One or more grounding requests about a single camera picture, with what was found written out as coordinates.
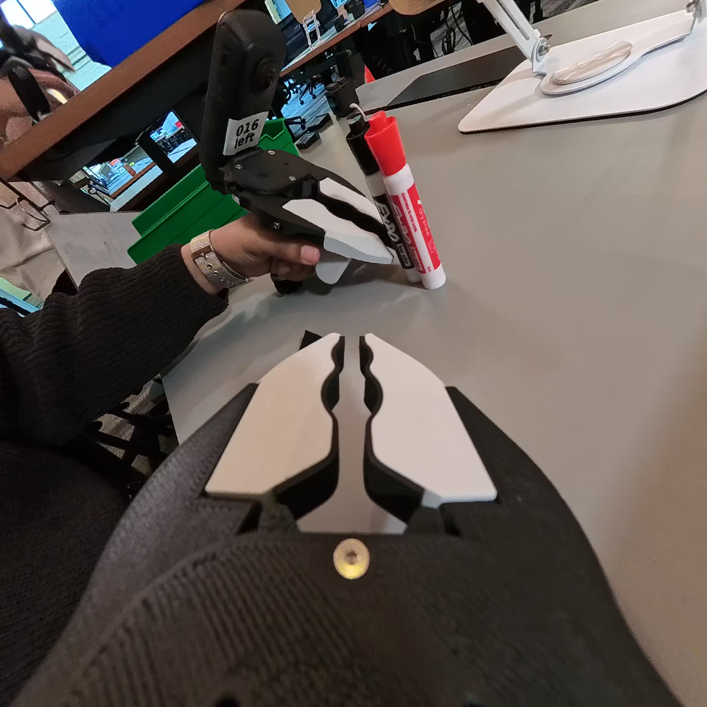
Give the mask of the person's left forearm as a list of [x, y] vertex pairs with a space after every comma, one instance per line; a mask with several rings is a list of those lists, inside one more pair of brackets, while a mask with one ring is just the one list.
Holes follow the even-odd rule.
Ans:
[[89, 273], [22, 317], [1, 310], [1, 443], [60, 445], [142, 388], [222, 314], [172, 245]]

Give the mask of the person's left hand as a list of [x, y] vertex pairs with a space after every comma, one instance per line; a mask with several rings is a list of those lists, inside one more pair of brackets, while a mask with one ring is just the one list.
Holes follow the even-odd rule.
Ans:
[[321, 258], [320, 248], [313, 243], [271, 231], [252, 214], [212, 231], [209, 237], [217, 256], [248, 278], [273, 275], [302, 281], [313, 274]]

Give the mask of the black office chair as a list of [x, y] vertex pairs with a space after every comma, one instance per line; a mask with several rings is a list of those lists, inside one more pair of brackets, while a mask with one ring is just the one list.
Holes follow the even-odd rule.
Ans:
[[178, 446], [162, 378], [89, 423], [83, 437], [97, 443], [141, 479], [149, 478]]

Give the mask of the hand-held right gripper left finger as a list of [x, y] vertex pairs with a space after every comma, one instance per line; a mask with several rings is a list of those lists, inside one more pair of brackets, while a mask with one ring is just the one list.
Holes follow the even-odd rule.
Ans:
[[288, 508], [296, 519], [327, 502], [340, 475], [340, 398], [345, 339], [311, 339], [256, 384], [205, 486], [212, 499]]

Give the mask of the green plastic bin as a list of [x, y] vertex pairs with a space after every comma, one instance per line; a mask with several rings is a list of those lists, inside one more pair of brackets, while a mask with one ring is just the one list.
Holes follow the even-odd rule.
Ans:
[[127, 253], [134, 263], [140, 264], [168, 245], [187, 244], [193, 237], [246, 213], [232, 196], [213, 189], [204, 169], [197, 165], [132, 220], [140, 238]]

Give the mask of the black charging dock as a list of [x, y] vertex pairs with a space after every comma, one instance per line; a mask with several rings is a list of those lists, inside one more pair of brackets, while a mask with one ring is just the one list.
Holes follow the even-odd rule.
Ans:
[[340, 78], [326, 84], [324, 93], [330, 106], [331, 112], [337, 118], [349, 116], [353, 109], [352, 104], [358, 104], [356, 86], [350, 78]]

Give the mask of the long wooden-top desk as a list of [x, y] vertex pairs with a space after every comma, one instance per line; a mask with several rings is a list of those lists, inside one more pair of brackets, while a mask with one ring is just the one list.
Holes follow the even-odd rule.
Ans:
[[369, 24], [379, 21], [391, 11], [393, 11], [393, 7], [390, 3], [379, 3], [367, 10], [360, 18], [348, 22], [340, 32], [335, 31], [335, 28], [331, 28], [324, 33], [321, 40], [301, 52], [295, 59], [284, 66], [281, 70], [280, 77], [284, 77], [301, 66], [304, 66], [311, 59], [343, 42], [361, 28], [365, 28]]

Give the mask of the black desk pad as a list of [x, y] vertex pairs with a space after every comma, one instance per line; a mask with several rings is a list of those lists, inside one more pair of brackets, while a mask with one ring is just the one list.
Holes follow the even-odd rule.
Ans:
[[415, 78], [389, 101], [378, 101], [372, 107], [364, 108], [363, 112], [365, 115], [372, 115], [379, 110], [405, 108], [470, 91], [492, 88], [523, 61], [525, 58], [520, 50], [512, 47], [453, 66], [439, 68]]

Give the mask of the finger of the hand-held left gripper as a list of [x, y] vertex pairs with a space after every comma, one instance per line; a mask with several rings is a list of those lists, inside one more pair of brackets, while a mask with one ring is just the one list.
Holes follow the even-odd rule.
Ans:
[[317, 181], [315, 200], [331, 215], [384, 238], [383, 219], [376, 205], [359, 191], [332, 178]]
[[371, 264], [392, 264], [394, 255], [380, 237], [353, 222], [335, 216], [313, 199], [291, 200], [284, 210], [324, 231], [323, 253], [315, 266], [317, 278], [333, 285], [351, 260]]

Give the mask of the white tablet stand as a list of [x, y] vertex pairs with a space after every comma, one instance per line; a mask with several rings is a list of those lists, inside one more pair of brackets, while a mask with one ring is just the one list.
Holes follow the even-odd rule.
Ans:
[[462, 134], [627, 117], [706, 93], [706, 2], [552, 47], [511, 1], [484, 1], [525, 60], [458, 124]]

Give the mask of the red dry erase marker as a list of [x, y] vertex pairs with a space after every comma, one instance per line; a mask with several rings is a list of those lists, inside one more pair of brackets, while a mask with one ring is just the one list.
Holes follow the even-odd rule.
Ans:
[[446, 273], [407, 163], [397, 119], [379, 111], [370, 117], [368, 124], [365, 140], [383, 175], [414, 266], [423, 286], [436, 290], [446, 283]]

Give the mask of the black dry erase marker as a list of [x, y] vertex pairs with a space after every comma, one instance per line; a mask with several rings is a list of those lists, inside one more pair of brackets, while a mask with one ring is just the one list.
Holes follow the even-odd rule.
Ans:
[[384, 243], [395, 252], [408, 281], [413, 284], [420, 283], [421, 276], [417, 271], [398, 224], [393, 205], [384, 185], [383, 174], [380, 172], [380, 167], [366, 143], [365, 134], [370, 125], [365, 115], [359, 112], [349, 119], [348, 126], [347, 144], [365, 177], [370, 195], [386, 229], [387, 235], [383, 238]]

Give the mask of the metal band wristwatch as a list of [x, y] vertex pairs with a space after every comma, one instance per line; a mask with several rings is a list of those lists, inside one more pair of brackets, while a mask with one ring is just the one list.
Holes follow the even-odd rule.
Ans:
[[210, 285], [219, 291], [234, 290], [252, 282], [220, 258], [211, 243], [211, 231], [200, 234], [189, 243], [191, 260]]

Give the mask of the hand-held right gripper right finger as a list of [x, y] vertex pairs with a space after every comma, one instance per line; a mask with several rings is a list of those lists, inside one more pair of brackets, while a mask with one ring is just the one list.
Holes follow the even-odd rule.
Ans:
[[360, 337], [359, 355], [370, 499], [403, 523], [420, 508], [495, 501], [496, 486], [442, 380], [375, 334]]

